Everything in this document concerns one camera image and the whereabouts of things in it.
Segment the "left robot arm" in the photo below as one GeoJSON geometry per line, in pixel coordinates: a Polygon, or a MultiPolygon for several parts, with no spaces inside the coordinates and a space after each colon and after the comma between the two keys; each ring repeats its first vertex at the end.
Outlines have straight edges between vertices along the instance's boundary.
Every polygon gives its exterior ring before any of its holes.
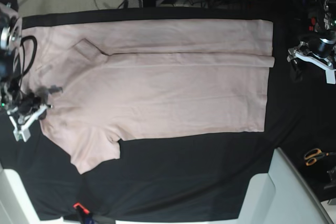
{"type": "Polygon", "coordinates": [[[335,84],[335,0],[293,0],[306,14],[308,30],[298,35],[299,44],[288,49],[292,78],[302,79],[302,64],[310,63],[324,71],[327,84],[335,84]]]}

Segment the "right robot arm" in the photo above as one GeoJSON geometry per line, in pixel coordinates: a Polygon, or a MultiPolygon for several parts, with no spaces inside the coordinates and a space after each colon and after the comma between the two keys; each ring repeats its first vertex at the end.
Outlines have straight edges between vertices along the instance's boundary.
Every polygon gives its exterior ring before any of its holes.
{"type": "Polygon", "coordinates": [[[47,109],[53,107],[48,95],[62,88],[40,88],[36,94],[21,90],[37,52],[36,37],[23,37],[22,24],[17,0],[1,0],[1,112],[9,116],[16,141],[27,142],[31,136],[29,127],[43,120],[47,109]]]}

